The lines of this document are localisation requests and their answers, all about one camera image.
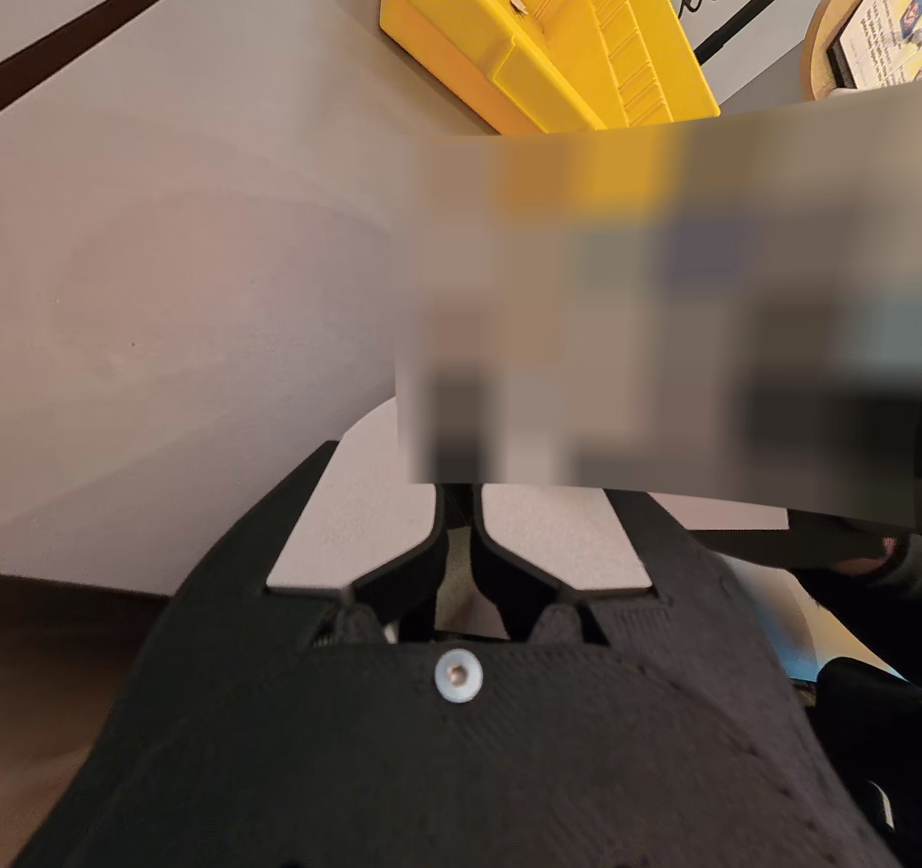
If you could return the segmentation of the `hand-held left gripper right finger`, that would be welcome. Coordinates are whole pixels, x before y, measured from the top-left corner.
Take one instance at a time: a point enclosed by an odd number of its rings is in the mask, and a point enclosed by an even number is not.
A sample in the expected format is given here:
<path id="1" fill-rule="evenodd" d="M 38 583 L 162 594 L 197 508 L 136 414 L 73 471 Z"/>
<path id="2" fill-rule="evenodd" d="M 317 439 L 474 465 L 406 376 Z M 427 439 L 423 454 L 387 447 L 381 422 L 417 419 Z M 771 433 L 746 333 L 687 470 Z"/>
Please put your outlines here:
<path id="1" fill-rule="evenodd" d="M 512 641 L 547 607 L 654 592 L 606 493 L 598 488 L 486 483 L 474 488 L 471 572 Z"/>

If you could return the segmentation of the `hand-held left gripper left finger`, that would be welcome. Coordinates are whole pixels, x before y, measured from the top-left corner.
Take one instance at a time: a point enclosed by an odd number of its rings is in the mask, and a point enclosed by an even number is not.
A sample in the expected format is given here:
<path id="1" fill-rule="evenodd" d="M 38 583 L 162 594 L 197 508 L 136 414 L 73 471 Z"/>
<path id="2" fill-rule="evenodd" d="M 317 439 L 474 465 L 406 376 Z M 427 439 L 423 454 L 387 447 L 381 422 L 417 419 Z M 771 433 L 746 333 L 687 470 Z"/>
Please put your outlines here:
<path id="1" fill-rule="evenodd" d="M 399 642 L 429 642 L 447 558 L 444 489 L 409 481 L 391 398 L 334 447 L 267 576 L 267 592 L 363 605 Z"/>

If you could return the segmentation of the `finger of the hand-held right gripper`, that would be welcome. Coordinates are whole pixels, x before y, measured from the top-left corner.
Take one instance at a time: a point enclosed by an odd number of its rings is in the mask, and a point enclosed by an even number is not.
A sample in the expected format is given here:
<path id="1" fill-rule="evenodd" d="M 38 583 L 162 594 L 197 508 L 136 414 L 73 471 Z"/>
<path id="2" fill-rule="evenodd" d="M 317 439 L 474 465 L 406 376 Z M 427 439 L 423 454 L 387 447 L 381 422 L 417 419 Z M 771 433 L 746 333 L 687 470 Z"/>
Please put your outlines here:
<path id="1" fill-rule="evenodd" d="M 783 507 L 680 494 L 651 493 L 686 530 L 788 530 Z"/>

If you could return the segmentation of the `person's right forearm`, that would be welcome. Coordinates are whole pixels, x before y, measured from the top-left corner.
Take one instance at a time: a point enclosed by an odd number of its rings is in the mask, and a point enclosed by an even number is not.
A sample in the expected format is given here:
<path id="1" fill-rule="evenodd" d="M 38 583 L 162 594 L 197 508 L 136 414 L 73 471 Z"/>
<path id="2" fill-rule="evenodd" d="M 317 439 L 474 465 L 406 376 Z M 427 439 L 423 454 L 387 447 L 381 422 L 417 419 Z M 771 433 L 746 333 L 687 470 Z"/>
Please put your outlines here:
<path id="1" fill-rule="evenodd" d="M 921 685 L 921 537 L 897 540 L 870 571 L 799 569 L 794 577 L 901 677 Z"/>

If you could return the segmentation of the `person's right hand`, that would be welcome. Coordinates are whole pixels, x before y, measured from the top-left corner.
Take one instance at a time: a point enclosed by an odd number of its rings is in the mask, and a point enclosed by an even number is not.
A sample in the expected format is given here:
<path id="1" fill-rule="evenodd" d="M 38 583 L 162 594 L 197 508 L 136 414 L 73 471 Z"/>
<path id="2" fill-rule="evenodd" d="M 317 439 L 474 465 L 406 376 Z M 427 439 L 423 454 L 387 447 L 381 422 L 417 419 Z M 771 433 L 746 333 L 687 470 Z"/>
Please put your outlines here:
<path id="1" fill-rule="evenodd" d="M 899 538 L 885 537 L 877 555 L 842 561 L 836 565 L 836 572 L 852 578 L 869 576 L 887 566 L 892 557 L 899 554 L 901 543 Z"/>

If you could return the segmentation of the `yellow plastic bin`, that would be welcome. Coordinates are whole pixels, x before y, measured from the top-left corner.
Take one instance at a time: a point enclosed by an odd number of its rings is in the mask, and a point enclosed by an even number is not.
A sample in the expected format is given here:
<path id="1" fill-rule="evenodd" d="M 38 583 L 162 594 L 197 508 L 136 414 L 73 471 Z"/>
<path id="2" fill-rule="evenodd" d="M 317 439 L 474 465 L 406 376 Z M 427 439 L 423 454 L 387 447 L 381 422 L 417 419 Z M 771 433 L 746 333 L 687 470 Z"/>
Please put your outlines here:
<path id="1" fill-rule="evenodd" d="M 499 134 L 717 117 L 671 0 L 381 0 L 379 22 Z"/>

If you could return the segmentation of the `wooden instruction board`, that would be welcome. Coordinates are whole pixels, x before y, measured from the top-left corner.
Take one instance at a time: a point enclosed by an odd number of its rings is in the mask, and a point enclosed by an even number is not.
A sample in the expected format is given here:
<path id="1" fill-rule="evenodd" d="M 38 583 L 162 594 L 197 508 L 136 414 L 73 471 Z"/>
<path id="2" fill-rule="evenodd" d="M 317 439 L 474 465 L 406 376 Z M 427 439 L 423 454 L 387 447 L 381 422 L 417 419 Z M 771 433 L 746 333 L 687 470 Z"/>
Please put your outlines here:
<path id="1" fill-rule="evenodd" d="M 801 54 L 807 100 L 920 81 L 921 0 L 821 0 Z"/>

